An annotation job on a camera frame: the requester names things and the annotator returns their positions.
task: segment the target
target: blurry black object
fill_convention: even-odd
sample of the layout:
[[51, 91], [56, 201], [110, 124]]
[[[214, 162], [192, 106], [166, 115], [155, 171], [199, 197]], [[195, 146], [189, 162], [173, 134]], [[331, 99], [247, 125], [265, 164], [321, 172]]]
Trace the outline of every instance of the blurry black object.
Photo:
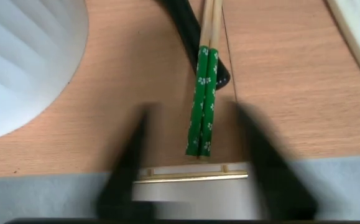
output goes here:
[[[182, 43], [187, 51], [188, 58], [191, 62], [192, 69], [196, 74], [196, 66], [198, 64], [200, 25], [196, 19], [191, 5], [188, 0], [156, 0], [168, 12], [175, 27], [182, 39]], [[228, 84], [231, 76], [223, 65], [221, 59], [217, 67], [217, 85], [216, 89], [224, 87]]]
[[313, 220], [318, 203], [279, 154], [251, 106], [236, 105], [257, 186], [271, 220]]
[[97, 199], [98, 219], [18, 219], [8, 223], [360, 223], [313, 221], [318, 211], [316, 200], [278, 153], [273, 139], [269, 137], [267, 129], [261, 125], [253, 110], [240, 105], [236, 105], [236, 107], [238, 123], [241, 125], [245, 137], [244, 152], [251, 156], [257, 185], [269, 214], [267, 220], [157, 220], [154, 202], [132, 201], [132, 183], [137, 179], [142, 154], [146, 148], [144, 146], [151, 111], [151, 107], [147, 106], [142, 108], [141, 119]]

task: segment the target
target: gray mat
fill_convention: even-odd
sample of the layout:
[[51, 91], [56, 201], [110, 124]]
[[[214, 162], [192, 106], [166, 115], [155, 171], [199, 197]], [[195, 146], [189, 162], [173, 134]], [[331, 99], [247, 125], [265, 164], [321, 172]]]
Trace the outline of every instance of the gray mat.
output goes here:
[[[360, 157], [305, 160], [293, 165], [305, 168], [309, 175], [299, 175], [326, 200], [327, 212], [321, 218], [360, 220]], [[1, 178], [0, 223], [17, 217], [93, 217], [93, 199], [106, 177], [73, 174]], [[252, 184], [252, 179], [241, 181]]]

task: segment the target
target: chopstick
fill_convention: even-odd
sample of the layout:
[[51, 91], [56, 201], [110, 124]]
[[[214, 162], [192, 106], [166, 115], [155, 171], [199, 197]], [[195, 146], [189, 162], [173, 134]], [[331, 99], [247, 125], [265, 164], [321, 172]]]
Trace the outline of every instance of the chopstick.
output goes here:
[[196, 67], [196, 83], [193, 96], [190, 128], [188, 130], [188, 144], [186, 155], [197, 156], [200, 145], [200, 130], [205, 99], [205, 84], [208, 68], [208, 52], [211, 38], [211, 24], [213, 15], [213, 0], [206, 0], [203, 10], [203, 20], [199, 42], [198, 65]]
[[221, 33], [221, 15], [223, 0], [214, 0], [213, 22], [211, 24], [211, 39], [208, 56], [208, 69], [206, 76], [205, 102], [202, 114], [201, 143], [198, 156], [209, 157], [211, 148], [211, 137], [213, 134], [213, 120], [215, 112], [216, 82], [219, 35]]

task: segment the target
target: wooden desk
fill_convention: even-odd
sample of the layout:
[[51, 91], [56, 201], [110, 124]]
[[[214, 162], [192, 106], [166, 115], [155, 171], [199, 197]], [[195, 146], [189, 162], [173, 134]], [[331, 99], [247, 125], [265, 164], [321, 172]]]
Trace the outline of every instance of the wooden desk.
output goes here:
[[[203, 1], [191, 2], [201, 14]], [[86, 3], [90, 33], [78, 71], [40, 116], [0, 138], [0, 176], [106, 170], [145, 102], [162, 105], [145, 166], [196, 163], [185, 156], [195, 78], [169, 16], [155, 1]], [[221, 36], [221, 59], [231, 68], [224, 26]], [[218, 96], [211, 161], [241, 161], [223, 106], [235, 99], [234, 84]]]
[[[201, 0], [192, 4], [200, 14]], [[106, 170], [146, 101], [162, 110], [145, 166], [195, 162], [184, 156], [194, 77], [165, 12], [146, 0], [87, 6], [77, 73], [39, 117], [0, 138], [0, 176]], [[224, 0], [223, 13], [234, 83], [218, 92], [211, 162], [243, 160], [224, 98], [260, 107], [300, 157], [360, 155], [360, 71], [323, 2]]]
[[360, 155], [360, 69], [324, 1], [224, 2], [237, 99], [298, 157]]

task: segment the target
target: chopsticks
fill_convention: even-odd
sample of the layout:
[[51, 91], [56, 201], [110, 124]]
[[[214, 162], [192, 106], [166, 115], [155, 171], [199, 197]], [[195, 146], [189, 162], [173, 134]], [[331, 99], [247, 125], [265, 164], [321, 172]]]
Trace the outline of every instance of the chopsticks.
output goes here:
[[215, 0], [213, 4], [213, 22], [211, 24], [211, 39], [206, 76], [205, 102], [203, 107], [203, 121], [201, 130], [201, 144], [198, 156], [210, 156], [211, 136], [216, 100], [217, 64], [219, 35], [221, 32], [221, 14], [223, 0]]
[[186, 155], [210, 156], [223, 0], [206, 0]]

